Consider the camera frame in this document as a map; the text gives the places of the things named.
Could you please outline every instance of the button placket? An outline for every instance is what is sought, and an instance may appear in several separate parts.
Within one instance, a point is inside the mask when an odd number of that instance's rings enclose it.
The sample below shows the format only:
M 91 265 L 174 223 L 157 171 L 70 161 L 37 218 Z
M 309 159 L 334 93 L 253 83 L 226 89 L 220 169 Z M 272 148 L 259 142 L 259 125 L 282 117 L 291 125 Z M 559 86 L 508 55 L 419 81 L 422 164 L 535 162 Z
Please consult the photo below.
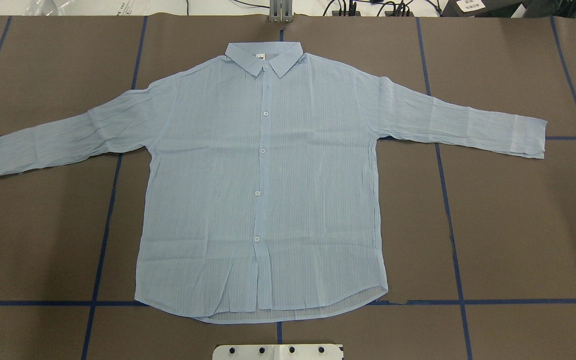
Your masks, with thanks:
M 269 71 L 268 62 L 264 63 L 261 77 L 261 109 L 259 109 L 259 179 L 258 188 L 254 191 L 254 237 L 253 248 L 257 264 L 257 291 L 256 298 L 260 309 L 270 309 L 272 307 L 272 281 L 270 276 L 270 255 L 266 243 L 266 220 L 268 217 L 268 194 L 270 161 L 266 151 L 270 139 L 270 129 L 272 124 L 272 82 L 275 73 Z

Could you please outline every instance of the light blue shirt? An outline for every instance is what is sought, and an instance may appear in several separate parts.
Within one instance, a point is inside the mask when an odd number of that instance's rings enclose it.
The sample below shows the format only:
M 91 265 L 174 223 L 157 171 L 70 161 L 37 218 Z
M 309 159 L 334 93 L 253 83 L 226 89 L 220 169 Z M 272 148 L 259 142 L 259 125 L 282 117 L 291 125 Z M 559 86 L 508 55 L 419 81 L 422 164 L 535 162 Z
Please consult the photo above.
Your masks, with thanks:
M 388 292 L 380 137 L 543 158 L 546 121 L 448 104 L 304 54 L 231 43 L 194 68 L 0 137 L 0 175 L 145 146 L 135 299 L 219 324 L 314 319 Z

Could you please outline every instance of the shirt shoulder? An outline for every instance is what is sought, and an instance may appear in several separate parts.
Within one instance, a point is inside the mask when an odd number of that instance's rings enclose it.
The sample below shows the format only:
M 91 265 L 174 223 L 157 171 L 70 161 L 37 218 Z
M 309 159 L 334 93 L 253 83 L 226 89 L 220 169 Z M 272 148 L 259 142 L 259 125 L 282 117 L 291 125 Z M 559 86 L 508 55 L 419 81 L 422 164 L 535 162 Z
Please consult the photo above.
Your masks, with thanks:
M 347 63 L 343 63 L 341 61 L 328 59 L 327 57 L 322 57 L 319 55 L 311 54 L 310 52 L 306 52 L 306 59 L 313 64 L 320 64 L 323 66 L 329 66 L 331 68 L 338 68 L 340 70 L 349 71 L 352 73 L 363 73 L 363 71 L 359 70 L 358 68 L 351 66 Z
M 222 61 L 226 60 L 225 55 L 219 55 L 217 57 L 213 57 L 208 61 L 204 61 L 201 64 L 197 64 L 188 70 L 179 71 L 178 73 L 174 73 L 170 75 L 169 78 L 183 78 L 189 75 L 201 73 L 201 70 L 210 68 L 211 66 L 216 66 L 217 64 L 221 63 Z

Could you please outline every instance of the shirt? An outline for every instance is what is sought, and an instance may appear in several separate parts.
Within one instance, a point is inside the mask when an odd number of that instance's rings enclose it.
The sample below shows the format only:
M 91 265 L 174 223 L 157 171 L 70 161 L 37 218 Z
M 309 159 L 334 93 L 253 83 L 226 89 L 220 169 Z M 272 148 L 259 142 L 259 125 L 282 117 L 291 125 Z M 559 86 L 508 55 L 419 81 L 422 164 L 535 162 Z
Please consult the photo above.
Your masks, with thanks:
M 388 291 L 380 137 L 543 158 L 546 121 L 446 103 L 304 53 L 231 43 L 84 114 L 0 137 L 0 175 L 146 147 L 135 300 L 199 321 L 328 317 Z

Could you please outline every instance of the shirt sleeve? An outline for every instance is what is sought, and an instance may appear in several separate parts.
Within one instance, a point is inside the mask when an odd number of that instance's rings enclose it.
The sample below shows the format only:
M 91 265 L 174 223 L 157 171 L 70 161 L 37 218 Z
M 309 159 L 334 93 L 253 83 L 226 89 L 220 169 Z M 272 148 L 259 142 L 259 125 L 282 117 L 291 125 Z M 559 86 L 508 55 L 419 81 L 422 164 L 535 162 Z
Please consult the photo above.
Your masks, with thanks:
M 83 114 L 1 136 L 0 175 L 149 146 L 170 114 L 176 88 L 174 77 L 165 77 Z
M 524 158 L 544 158 L 546 121 L 454 105 L 357 71 L 361 116 L 377 137 L 469 146 Z

